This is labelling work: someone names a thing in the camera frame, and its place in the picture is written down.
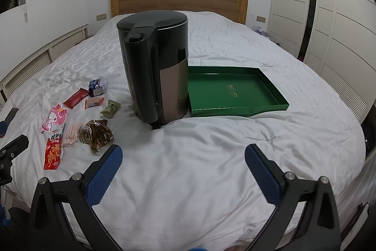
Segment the wall switch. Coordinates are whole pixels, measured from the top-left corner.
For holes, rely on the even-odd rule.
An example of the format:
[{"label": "wall switch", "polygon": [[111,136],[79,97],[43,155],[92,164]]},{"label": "wall switch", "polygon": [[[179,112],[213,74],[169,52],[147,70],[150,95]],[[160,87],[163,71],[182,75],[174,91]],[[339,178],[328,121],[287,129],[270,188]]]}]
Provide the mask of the wall switch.
[{"label": "wall switch", "polygon": [[99,14],[97,15],[97,20],[107,19],[107,14]]},{"label": "wall switch", "polygon": [[266,21],[266,18],[264,18],[264,17],[261,17],[261,16],[258,16],[258,17],[256,18],[256,20],[257,20],[258,22],[262,22],[262,23],[265,23],[265,21]]}]

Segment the green tray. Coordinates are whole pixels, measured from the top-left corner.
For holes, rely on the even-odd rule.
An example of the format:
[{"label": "green tray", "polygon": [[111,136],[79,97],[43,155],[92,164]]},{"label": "green tray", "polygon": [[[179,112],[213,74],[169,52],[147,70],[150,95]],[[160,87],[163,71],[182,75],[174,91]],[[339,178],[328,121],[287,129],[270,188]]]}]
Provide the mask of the green tray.
[{"label": "green tray", "polygon": [[188,74],[193,117],[252,116],[289,106],[258,68],[190,66]]}]

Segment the red wrapper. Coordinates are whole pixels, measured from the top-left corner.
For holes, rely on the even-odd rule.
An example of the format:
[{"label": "red wrapper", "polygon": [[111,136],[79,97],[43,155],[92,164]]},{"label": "red wrapper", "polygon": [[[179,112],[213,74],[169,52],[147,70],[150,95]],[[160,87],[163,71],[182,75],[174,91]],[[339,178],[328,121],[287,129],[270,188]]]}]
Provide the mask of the red wrapper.
[{"label": "red wrapper", "polygon": [[68,98],[64,104],[73,109],[75,105],[77,105],[82,99],[89,95],[89,91],[87,89],[80,88],[77,92],[75,92],[71,97]]},{"label": "red wrapper", "polygon": [[57,169],[60,159],[63,155],[61,143],[63,141],[63,131],[65,124],[59,126],[59,129],[52,131],[51,137],[47,140],[46,152],[44,155],[44,170]]}]

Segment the candy wrapper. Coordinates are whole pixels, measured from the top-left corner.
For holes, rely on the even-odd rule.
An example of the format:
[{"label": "candy wrapper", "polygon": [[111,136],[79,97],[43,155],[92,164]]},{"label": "candy wrapper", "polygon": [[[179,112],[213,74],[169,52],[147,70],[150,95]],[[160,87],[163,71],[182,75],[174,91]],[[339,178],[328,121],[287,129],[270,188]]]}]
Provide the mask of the candy wrapper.
[{"label": "candy wrapper", "polygon": [[68,110],[61,108],[61,105],[58,103],[56,107],[53,107],[42,126],[39,128],[41,133],[51,132],[51,127],[53,125],[62,125],[65,122],[65,118]]},{"label": "candy wrapper", "polygon": [[65,130],[65,135],[63,137],[62,147],[73,145],[78,141],[78,135],[80,134],[81,128],[84,126],[82,123],[74,123],[69,126],[69,129]]},{"label": "candy wrapper", "polygon": [[114,138],[111,129],[107,126],[108,120],[91,120],[82,127],[78,140],[88,144],[93,152],[98,152]]},{"label": "candy wrapper", "polygon": [[89,95],[90,97],[99,96],[107,92],[106,78],[100,78],[90,81]]},{"label": "candy wrapper", "polygon": [[87,108],[101,106],[102,103],[103,103],[103,100],[104,100],[103,97],[100,97],[100,98],[99,97],[94,97],[94,98],[86,99],[85,100],[85,110]]},{"label": "candy wrapper", "polygon": [[64,102],[68,108],[73,109],[75,105],[77,105],[82,99],[89,95],[89,91],[87,89],[80,88],[77,92],[75,92],[71,97]]},{"label": "candy wrapper", "polygon": [[44,170],[57,169],[60,164],[60,159],[63,156],[61,143],[63,141],[64,127],[65,124],[62,124],[58,129],[53,130],[51,137],[47,141],[44,155]]},{"label": "candy wrapper", "polygon": [[108,106],[101,112],[107,118],[112,118],[115,112],[120,109],[121,105],[119,102],[108,100]]}]

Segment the electric kettle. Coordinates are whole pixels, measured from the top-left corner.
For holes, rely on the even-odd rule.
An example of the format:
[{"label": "electric kettle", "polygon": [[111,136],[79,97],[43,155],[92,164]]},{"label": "electric kettle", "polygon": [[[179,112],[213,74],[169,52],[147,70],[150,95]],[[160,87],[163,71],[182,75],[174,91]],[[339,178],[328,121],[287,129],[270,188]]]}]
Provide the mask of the electric kettle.
[{"label": "electric kettle", "polygon": [[158,128],[188,109],[188,18],[170,10],[135,13],[117,23],[136,115]]}]

